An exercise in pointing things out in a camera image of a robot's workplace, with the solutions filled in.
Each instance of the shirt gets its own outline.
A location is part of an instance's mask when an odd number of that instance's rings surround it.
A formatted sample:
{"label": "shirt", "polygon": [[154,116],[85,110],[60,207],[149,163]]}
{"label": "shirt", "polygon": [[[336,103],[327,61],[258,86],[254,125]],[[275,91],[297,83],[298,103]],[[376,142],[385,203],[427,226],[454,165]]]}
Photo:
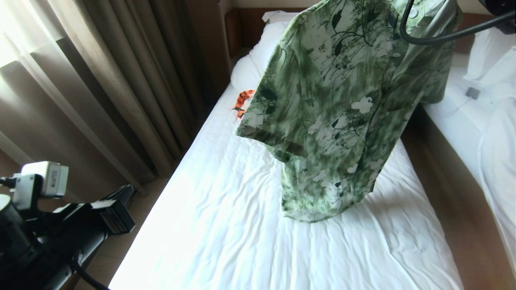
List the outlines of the shirt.
{"label": "shirt", "polygon": [[[285,216],[316,222],[373,190],[418,102],[442,99],[453,42],[403,41],[405,0],[326,0],[297,15],[280,40],[238,136],[263,142],[282,172]],[[456,29],[451,0],[416,0],[414,37]]]}

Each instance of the electrical cord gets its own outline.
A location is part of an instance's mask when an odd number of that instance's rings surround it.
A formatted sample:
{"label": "electrical cord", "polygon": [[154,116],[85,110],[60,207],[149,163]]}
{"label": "electrical cord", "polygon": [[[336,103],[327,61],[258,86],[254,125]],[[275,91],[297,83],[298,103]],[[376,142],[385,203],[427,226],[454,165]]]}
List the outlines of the electrical cord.
{"label": "electrical cord", "polygon": [[77,255],[74,255],[72,262],[70,263],[72,269],[74,269],[77,274],[88,284],[90,284],[96,290],[109,290],[108,287],[102,285],[99,281],[95,280],[92,276],[90,276],[86,271],[79,265]]}
{"label": "electrical cord", "polygon": [[489,19],[487,21],[484,21],[480,24],[456,31],[454,33],[436,36],[436,37],[430,37],[430,38],[417,38],[417,37],[411,37],[407,33],[407,20],[409,18],[410,10],[412,9],[412,5],[414,4],[414,0],[409,0],[407,3],[407,6],[405,7],[405,12],[403,13],[403,17],[401,17],[401,26],[399,28],[399,34],[401,38],[408,43],[416,44],[416,45],[432,45],[432,44],[439,44],[450,40],[455,40],[457,38],[461,38],[473,33],[477,33],[479,31],[491,28],[493,26],[507,23],[514,18],[516,18],[516,11],[510,11],[505,14],[502,14],[498,17]]}
{"label": "electrical cord", "polygon": [[0,185],[3,185],[5,187],[9,187],[9,188],[15,188],[16,187],[16,180],[17,180],[17,178],[1,177],[0,178]]}

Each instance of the white bed sheet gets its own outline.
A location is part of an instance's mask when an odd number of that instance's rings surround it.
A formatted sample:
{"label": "white bed sheet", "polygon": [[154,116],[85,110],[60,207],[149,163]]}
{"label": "white bed sheet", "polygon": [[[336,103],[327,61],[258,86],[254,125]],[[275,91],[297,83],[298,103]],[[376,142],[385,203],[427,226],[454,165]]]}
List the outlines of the white bed sheet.
{"label": "white bed sheet", "polygon": [[474,100],[465,95],[469,87],[475,87],[463,78],[466,66],[463,62],[452,66],[444,99],[424,109],[480,185],[478,143],[495,105],[488,96],[481,94]]}
{"label": "white bed sheet", "polygon": [[401,142],[361,203],[293,221],[280,214],[281,163],[234,135],[238,93],[219,100],[110,289],[463,289]]}

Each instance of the wooden headboard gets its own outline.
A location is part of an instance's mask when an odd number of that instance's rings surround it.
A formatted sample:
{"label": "wooden headboard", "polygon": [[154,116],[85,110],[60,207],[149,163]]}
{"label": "wooden headboard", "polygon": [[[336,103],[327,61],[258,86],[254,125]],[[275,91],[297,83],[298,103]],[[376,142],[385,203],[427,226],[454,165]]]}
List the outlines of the wooden headboard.
{"label": "wooden headboard", "polygon": [[[252,48],[260,40],[265,23],[262,16],[265,12],[283,10],[286,12],[301,12],[306,8],[233,8],[225,17],[226,35],[228,38],[229,57],[235,57],[243,48]],[[462,23],[459,29],[468,27],[487,19],[492,18],[491,15],[464,13]],[[463,37],[457,40],[455,51],[458,53],[468,54],[473,45],[475,37],[473,35]]]}

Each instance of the orange object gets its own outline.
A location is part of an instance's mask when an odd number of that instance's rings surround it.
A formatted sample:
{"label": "orange object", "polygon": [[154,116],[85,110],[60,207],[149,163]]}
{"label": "orange object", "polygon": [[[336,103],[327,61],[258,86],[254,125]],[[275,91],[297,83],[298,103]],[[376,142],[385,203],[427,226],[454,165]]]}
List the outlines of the orange object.
{"label": "orange object", "polygon": [[239,119],[242,118],[242,116],[247,110],[247,107],[249,106],[249,103],[251,103],[251,99],[254,96],[254,92],[255,90],[247,90],[238,94],[238,98],[236,99],[236,104],[233,107],[233,110],[237,111],[237,117]]}

